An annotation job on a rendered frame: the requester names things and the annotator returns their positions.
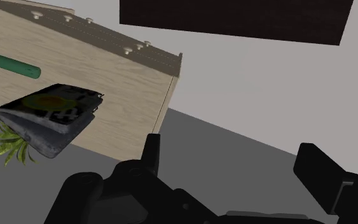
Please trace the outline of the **green leafy plant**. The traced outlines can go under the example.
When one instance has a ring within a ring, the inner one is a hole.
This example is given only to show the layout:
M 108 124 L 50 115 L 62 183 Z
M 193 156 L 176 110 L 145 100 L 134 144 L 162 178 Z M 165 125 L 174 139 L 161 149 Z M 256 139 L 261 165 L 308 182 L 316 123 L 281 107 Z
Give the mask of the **green leafy plant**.
M 31 156 L 29 148 L 30 144 L 24 138 L 0 121 L 0 156 L 7 154 L 4 160 L 5 167 L 14 155 L 23 165 L 26 165 L 27 159 L 36 164 L 37 161 Z

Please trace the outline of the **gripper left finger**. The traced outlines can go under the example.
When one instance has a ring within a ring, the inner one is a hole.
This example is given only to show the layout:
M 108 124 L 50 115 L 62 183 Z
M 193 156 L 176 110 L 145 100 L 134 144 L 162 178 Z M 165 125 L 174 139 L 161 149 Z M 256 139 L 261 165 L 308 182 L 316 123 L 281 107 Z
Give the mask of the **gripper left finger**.
M 218 224 L 218 217 L 182 189 L 158 178 L 160 134 L 148 134 L 141 159 L 118 163 L 110 177 L 79 172 L 63 183 L 44 224 L 87 224 L 97 202 L 131 195 L 148 213 L 141 224 Z

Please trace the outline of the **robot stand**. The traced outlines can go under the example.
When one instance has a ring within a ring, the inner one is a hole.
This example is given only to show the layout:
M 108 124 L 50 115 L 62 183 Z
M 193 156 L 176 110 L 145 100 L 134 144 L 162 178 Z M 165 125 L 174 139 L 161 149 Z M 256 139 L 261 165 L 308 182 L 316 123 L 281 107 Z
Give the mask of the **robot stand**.
M 120 0 L 119 22 L 338 46 L 354 0 Z

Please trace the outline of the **black book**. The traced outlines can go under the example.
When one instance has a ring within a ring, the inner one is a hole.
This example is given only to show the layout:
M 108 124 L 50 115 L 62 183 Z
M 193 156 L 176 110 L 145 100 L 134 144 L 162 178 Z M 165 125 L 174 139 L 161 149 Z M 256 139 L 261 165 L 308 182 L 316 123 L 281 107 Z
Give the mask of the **black book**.
M 103 94 L 53 84 L 0 106 L 0 121 L 46 158 L 55 158 L 95 118 Z

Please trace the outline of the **green cylinder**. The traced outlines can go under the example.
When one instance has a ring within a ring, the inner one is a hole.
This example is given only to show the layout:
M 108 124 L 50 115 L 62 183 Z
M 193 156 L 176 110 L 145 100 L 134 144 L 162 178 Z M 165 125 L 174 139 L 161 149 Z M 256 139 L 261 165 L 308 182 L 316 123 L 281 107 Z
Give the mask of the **green cylinder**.
M 33 79 L 38 79 L 41 76 L 41 69 L 39 67 L 2 55 L 0 55 L 0 68 Z

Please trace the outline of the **light wooden chest of drawers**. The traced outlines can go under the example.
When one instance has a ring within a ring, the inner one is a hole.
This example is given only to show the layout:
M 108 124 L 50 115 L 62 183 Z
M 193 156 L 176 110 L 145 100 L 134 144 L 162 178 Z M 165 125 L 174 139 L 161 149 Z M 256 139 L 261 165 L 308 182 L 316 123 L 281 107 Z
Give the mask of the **light wooden chest of drawers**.
M 0 0 L 0 55 L 41 69 L 32 79 L 0 68 L 0 105 L 55 83 L 100 92 L 95 119 L 74 144 L 118 160 L 139 158 L 159 131 L 182 62 L 70 9 L 24 0 Z

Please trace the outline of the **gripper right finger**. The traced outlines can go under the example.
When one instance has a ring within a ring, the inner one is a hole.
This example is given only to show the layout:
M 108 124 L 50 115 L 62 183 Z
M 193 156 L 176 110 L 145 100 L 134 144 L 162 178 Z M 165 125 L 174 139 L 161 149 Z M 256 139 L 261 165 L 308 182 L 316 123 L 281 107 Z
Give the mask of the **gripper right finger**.
M 337 224 L 358 224 L 358 174 L 340 167 L 313 143 L 301 143 L 293 172 Z

